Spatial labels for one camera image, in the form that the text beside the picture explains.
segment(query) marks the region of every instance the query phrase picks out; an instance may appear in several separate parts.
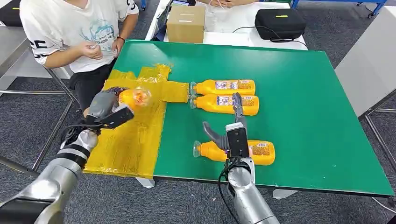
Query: bottle label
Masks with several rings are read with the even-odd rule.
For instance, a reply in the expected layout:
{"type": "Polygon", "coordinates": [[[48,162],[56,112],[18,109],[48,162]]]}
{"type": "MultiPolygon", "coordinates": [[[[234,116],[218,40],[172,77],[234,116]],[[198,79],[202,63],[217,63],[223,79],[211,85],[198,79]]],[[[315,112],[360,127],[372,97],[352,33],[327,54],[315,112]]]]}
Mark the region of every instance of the bottle label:
{"type": "Polygon", "coordinates": [[[218,81],[216,82],[216,90],[236,90],[238,82],[218,81]]]}
{"type": "Polygon", "coordinates": [[[250,81],[249,80],[238,80],[236,82],[230,81],[217,81],[216,90],[237,90],[237,89],[250,89],[250,81]]]}
{"type": "Polygon", "coordinates": [[[269,147],[266,142],[260,142],[257,145],[249,146],[253,155],[269,155],[269,147]]]}
{"type": "MultiPolygon", "coordinates": [[[[233,106],[235,102],[231,96],[218,96],[216,99],[218,106],[233,106]]],[[[242,106],[254,106],[255,101],[253,97],[242,97],[242,106]]]]}
{"type": "Polygon", "coordinates": [[[252,88],[249,80],[238,80],[238,89],[245,90],[252,88]]]}

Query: yellow plastic sheet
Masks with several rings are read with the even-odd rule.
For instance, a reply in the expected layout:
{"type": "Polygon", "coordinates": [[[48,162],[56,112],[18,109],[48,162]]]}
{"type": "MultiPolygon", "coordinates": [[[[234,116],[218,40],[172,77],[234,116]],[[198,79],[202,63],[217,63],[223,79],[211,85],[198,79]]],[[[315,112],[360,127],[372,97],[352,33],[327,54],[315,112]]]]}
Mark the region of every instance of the yellow plastic sheet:
{"type": "Polygon", "coordinates": [[[139,86],[150,90],[151,101],[148,106],[135,111],[134,119],[114,130],[102,130],[84,172],[153,177],[166,107],[162,100],[163,87],[169,72],[170,68],[166,65],[143,67],[138,78],[132,72],[112,71],[103,89],[114,86],[134,89],[139,86]]]}
{"type": "Polygon", "coordinates": [[[166,81],[163,84],[162,100],[172,103],[187,103],[188,93],[188,83],[166,81]]]}

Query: black shorts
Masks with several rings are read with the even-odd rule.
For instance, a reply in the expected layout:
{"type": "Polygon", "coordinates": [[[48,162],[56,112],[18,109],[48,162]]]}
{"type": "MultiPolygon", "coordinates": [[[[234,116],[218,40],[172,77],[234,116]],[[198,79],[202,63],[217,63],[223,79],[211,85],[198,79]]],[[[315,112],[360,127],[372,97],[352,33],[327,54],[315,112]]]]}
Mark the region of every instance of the black shorts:
{"type": "Polygon", "coordinates": [[[102,90],[114,64],[115,59],[110,64],[105,64],[93,71],[78,72],[71,76],[69,88],[77,94],[82,112],[91,105],[95,95],[102,90]]]}

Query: plastic bottle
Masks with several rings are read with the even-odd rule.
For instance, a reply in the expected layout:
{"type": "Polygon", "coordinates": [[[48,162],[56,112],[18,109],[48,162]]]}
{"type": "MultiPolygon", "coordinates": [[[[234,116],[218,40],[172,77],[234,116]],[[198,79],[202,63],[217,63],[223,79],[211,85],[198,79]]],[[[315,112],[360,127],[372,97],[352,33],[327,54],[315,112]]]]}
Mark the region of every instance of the plastic bottle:
{"type": "Polygon", "coordinates": [[[136,110],[139,107],[147,106],[151,98],[149,90],[137,87],[135,89],[124,90],[120,93],[118,102],[125,103],[132,110],[136,110]]]}
{"type": "MultiPolygon", "coordinates": [[[[201,108],[208,112],[233,114],[232,95],[207,94],[205,96],[191,96],[191,109],[201,108]]],[[[257,96],[242,96],[242,107],[244,115],[256,115],[259,111],[259,98],[257,96]]]]}
{"type": "MultiPolygon", "coordinates": [[[[255,165],[271,165],[275,160],[274,144],[269,141],[248,140],[250,155],[255,165]]],[[[200,143],[194,142],[194,157],[204,156],[213,161],[225,162],[227,155],[219,149],[213,141],[200,143]]]]}
{"type": "Polygon", "coordinates": [[[253,80],[240,79],[240,80],[223,80],[214,81],[206,80],[202,83],[191,82],[190,94],[206,95],[209,93],[232,95],[233,93],[239,92],[241,95],[254,96],[256,91],[256,85],[253,80]]]}

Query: gray carpet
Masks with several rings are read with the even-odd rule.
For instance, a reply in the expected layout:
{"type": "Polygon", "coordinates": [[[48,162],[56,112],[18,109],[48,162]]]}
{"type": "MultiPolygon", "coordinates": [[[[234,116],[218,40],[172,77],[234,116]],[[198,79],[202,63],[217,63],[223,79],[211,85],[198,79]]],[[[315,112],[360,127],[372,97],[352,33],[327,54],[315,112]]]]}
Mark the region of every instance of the gray carpet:
{"type": "MultiPolygon", "coordinates": [[[[157,0],[147,4],[146,11],[140,13],[132,38],[144,39],[146,35],[157,0]]],[[[365,7],[357,7],[354,3],[301,2],[298,9],[308,22],[304,37],[309,48],[326,51],[334,67],[371,22],[366,18],[368,11],[365,7]]],[[[51,79],[17,78],[10,89],[58,90],[59,87],[51,79]]],[[[67,97],[62,96],[1,96],[0,155],[32,166],[67,102],[67,97]]],[[[396,108],[396,99],[391,99],[385,107],[396,108]]],[[[63,127],[73,124],[80,117],[81,113],[73,107],[63,127]]],[[[374,114],[373,120],[389,148],[396,154],[396,117],[374,114]]],[[[361,124],[393,189],[396,189],[395,172],[367,123],[361,124]]],[[[47,164],[56,154],[59,142],[57,136],[43,164],[47,164]]],[[[0,201],[18,193],[31,181],[23,174],[0,166],[0,201]]],[[[391,212],[369,197],[298,192],[286,199],[276,200],[269,190],[260,191],[283,224],[384,224],[393,217],[391,212]]],[[[161,180],[155,188],[145,189],[133,178],[83,175],[66,208],[66,223],[235,222],[214,184],[161,180]]]]}

